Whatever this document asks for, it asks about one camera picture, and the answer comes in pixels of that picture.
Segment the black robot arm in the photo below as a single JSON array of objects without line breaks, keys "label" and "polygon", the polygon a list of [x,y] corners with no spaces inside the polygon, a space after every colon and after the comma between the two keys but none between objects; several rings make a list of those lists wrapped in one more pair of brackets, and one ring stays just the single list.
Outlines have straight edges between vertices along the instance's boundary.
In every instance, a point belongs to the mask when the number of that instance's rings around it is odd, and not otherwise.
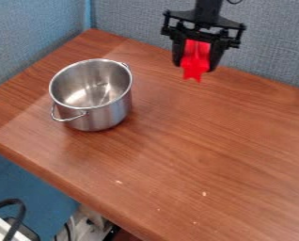
[{"label": "black robot arm", "polygon": [[245,25],[220,15],[223,1],[196,0],[191,10],[167,10],[160,33],[172,41],[172,62],[177,67],[213,72],[224,51],[239,48]]}]

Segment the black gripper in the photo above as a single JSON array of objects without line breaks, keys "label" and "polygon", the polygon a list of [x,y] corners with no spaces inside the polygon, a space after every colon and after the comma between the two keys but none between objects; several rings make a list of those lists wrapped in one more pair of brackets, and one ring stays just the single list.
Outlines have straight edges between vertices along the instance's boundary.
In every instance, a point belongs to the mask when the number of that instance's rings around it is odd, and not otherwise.
[{"label": "black gripper", "polygon": [[193,10],[171,11],[163,13],[164,20],[160,33],[172,41],[172,61],[179,67],[184,52],[185,40],[207,42],[209,44],[208,71],[213,72],[219,66],[224,51],[239,48],[245,25],[219,16],[215,23],[200,22]]}]

